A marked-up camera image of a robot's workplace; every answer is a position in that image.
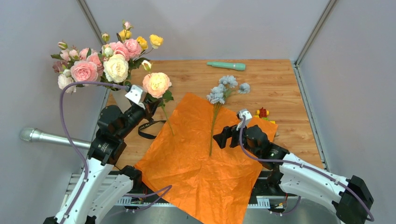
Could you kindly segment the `yellow rose stem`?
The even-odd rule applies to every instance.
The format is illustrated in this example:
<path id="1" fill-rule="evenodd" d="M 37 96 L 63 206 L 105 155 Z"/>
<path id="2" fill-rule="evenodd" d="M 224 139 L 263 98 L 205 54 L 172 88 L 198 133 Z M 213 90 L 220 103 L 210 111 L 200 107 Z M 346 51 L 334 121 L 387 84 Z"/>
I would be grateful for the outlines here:
<path id="1" fill-rule="evenodd" d="M 134 58 L 141 54 L 144 54 L 144 51 L 148 50 L 149 46 L 151 46 L 152 49 L 157 49 L 162 46 L 164 42 L 164 39 L 162 37 L 155 34 L 151 34 L 149 36 L 149 42 L 142 36 L 139 36 L 136 39 L 132 39 L 132 32 L 130 30 L 120 31 L 117 34 L 117 38 L 121 40 L 124 48 L 127 49 L 129 58 Z"/>

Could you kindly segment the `white rose stem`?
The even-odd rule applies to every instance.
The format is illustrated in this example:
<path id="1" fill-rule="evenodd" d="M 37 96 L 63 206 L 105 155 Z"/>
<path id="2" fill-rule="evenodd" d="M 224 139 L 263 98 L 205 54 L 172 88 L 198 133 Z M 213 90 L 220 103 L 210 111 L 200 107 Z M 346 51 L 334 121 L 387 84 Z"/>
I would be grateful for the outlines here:
<path id="1" fill-rule="evenodd" d="M 123 55 L 113 54 L 109 44 L 102 47 L 103 67 L 106 80 L 116 84 L 122 83 L 128 76 L 128 61 Z"/>

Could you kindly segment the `blue grey flower stem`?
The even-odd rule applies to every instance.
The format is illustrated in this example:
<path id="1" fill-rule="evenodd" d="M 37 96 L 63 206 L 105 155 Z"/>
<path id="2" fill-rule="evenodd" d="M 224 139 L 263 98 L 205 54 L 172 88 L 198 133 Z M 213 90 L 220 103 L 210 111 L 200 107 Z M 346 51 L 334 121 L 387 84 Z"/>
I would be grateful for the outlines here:
<path id="1" fill-rule="evenodd" d="M 217 116 L 221 107 L 226 103 L 226 100 L 237 94 L 236 87 L 238 82 L 234 76 L 227 75 L 219 79 L 219 85 L 211 89 L 211 92 L 206 96 L 210 104 L 213 105 L 213 118 L 211 125 L 210 149 L 209 156 L 212 155 L 214 127 Z"/>

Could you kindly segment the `orange yellow wrapping paper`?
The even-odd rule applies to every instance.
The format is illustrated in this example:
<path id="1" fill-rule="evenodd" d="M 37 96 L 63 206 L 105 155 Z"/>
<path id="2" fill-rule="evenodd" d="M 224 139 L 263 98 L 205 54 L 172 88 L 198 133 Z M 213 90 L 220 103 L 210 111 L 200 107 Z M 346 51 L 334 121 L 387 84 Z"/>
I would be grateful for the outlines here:
<path id="1" fill-rule="evenodd" d="M 222 108 L 187 93 L 135 167 L 154 191 L 171 186 L 164 199 L 205 224 L 241 224 L 262 165 L 240 147 L 220 149 L 213 134 L 239 123 Z"/>

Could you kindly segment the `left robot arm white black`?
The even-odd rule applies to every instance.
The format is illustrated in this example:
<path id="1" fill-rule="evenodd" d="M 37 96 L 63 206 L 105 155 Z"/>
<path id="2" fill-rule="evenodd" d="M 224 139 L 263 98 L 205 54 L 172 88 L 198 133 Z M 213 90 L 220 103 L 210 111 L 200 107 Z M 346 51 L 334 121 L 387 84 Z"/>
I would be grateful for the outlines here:
<path id="1" fill-rule="evenodd" d="M 143 187 L 141 171 L 127 165 L 121 169 L 112 184 L 101 194 L 100 186 L 112 171 L 124 149 L 124 138 L 146 119 L 152 121 L 162 103 L 146 97 L 142 106 L 132 103 L 122 112 L 116 105 L 102 109 L 96 137 L 90 145 L 83 174 L 80 176 L 65 206 L 46 224 L 99 224 L 110 209 L 127 192 L 137 193 Z"/>

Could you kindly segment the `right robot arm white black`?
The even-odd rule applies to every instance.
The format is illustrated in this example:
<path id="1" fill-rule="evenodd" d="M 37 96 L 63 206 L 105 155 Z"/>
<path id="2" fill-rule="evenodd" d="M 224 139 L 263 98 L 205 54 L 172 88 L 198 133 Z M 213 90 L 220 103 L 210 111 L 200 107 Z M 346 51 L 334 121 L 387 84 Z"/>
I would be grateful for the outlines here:
<path id="1" fill-rule="evenodd" d="M 313 166 L 287 149 L 270 142 L 258 125 L 237 129 L 226 126 L 213 136 L 220 148 L 242 147 L 243 153 L 271 170 L 267 190 L 273 195 L 281 192 L 301 196 L 335 213 L 344 224 L 363 224 L 372 221 L 370 209 L 374 199 L 363 179 L 335 175 Z"/>

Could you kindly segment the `large pink rose stem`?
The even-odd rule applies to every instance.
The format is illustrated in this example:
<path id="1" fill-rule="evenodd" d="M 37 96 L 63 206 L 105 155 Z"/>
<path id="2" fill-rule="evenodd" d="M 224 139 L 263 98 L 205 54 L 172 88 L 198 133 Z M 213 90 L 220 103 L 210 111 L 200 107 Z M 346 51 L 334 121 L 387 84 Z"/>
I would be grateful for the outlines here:
<path id="1" fill-rule="evenodd" d="M 80 60 L 71 67 L 71 77 L 76 82 L 99 81 L 103 69 L 99 54 L 95 50 L 85 48 L 80 52 Z"/>

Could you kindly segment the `peach cream rose stem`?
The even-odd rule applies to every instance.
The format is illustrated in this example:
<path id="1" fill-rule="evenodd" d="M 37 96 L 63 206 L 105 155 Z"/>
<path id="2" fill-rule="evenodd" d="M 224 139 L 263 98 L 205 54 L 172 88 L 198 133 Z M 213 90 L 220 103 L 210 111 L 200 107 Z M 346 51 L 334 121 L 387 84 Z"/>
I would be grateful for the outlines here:
<path id="1" fill-rule="evenodd" d="M 159 106 L 164 112 L 168 126 L 171 130 L 172 135 L 174 136 L 175 134 L 171 126 L 171 123 L 169 121 L 168 113 L 166 112 L 165 109 L 166 103 L 174 100 L 172 92 L 169 90 L 169 88 L 172 86 L 172 82 L 168 77 L 168 75 L 166 75 L 165 73 L 153 72 L 152 64 L 149 61 L 143 60 L 141 62 L 141 65 L 143 66 L 144 70 L 146 70 L 146 72 L 148 73 L 143 78 L 142 81 L 143 88 L 147 92 L 151 100 L 153 100 L 154 102 L 161 101 L 159 103 Z"/>

